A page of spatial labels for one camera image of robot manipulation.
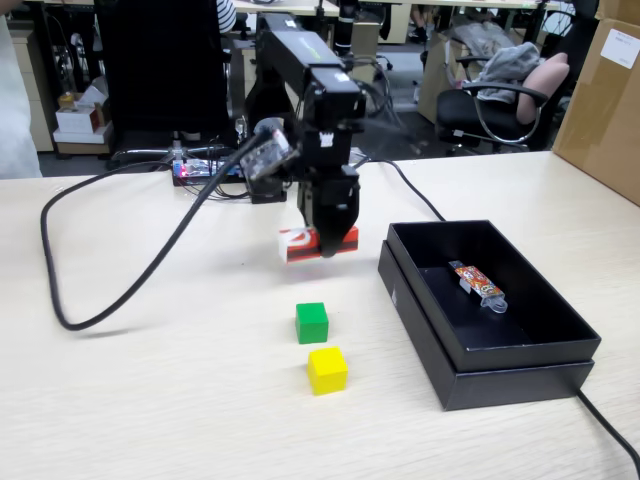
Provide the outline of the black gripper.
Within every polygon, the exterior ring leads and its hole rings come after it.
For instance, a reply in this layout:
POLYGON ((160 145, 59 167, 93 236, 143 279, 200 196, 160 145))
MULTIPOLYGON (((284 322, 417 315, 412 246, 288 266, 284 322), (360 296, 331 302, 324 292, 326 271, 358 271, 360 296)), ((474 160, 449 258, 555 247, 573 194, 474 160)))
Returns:
POLYGON ((298 210, 315 229, 322 257, 333 257, 359 214, 359 174, 350 165, 312 167, 299 181, 298 210))

